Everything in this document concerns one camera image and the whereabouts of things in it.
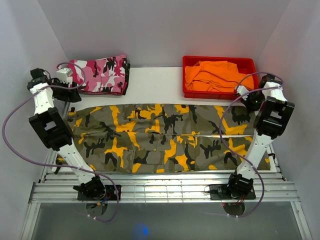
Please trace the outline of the yellow camouflage trousers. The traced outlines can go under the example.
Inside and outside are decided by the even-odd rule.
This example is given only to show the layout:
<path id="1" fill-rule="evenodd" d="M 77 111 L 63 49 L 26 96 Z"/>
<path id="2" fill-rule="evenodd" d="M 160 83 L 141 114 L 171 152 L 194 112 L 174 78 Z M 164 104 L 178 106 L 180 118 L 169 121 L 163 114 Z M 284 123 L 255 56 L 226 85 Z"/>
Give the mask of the yellow camouflage trousers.
<path id="1" fill-rule="evenodd" d="M 71 110 L 74 144 L 98 172 L 233 171 L 253 140 L 244 106 L 118 104 Z"/>

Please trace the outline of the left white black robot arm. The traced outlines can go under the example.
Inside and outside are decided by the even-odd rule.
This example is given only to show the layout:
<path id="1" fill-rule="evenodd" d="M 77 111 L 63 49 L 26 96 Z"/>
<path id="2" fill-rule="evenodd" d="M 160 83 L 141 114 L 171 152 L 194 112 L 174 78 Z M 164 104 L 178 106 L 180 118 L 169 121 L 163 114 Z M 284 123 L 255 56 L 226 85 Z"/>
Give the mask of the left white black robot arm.
<path id="1" fill-rule="evenodd" d="M 81 101 L 77 84 L 72 82 L 72 73 L 70 68 L 62 68 L 57 71 L 56 78 L 49 78 L 44 69 L 30 71 L 32 80 L 27 89 L 35 95 L 35 112 L 28 120 L 45 147 L 56 151 L 67 165 L 75 167 L 72 171 L 79 185 L 73 189 L 89 199 L 100 200 L 106 195 L 106 187 L 77 150 L 71 127 L 54 105 L 54 98 L 72 103 Z"/>

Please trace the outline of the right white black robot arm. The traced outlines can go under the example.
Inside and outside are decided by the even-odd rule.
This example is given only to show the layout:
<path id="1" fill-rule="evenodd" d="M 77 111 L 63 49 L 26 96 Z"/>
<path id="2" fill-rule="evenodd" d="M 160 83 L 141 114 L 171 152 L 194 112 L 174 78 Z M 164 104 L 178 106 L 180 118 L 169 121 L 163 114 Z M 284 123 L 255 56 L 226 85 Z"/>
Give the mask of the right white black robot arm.
<path id="1" fill-rule="evenodd" d="M 245 159 L 230 175 L 226 185 L 226 194 L 243 200 L 254 192 L 254 177 L 267 148 L 281 136 L 292 116 L 295 104 L 289 102 L 283 94 L 283 81 L 266 73 L 258 84 L 257 90 L 249 91 L 243 85 L 235 88 L 241 96 L 240 101 L 248 113 L 258 112 L 253 123 L 253 138 Z"/>

